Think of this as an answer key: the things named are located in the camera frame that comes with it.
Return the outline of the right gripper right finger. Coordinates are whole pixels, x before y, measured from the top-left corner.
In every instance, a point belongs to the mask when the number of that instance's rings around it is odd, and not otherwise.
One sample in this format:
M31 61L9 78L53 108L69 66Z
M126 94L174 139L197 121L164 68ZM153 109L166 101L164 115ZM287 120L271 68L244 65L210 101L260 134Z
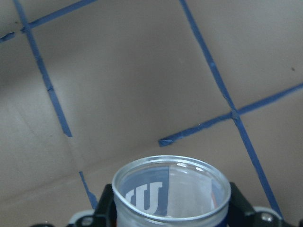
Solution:
M235 183L230 182L231 198L227 214L229 227L252 227L256 211Z

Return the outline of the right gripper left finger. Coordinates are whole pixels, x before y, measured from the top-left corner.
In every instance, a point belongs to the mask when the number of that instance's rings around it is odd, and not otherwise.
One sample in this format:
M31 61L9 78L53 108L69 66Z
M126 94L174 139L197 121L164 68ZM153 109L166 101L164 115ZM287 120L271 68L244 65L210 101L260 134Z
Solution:
M93 217L95 227L116 227L117 211L111 184L105 186Z

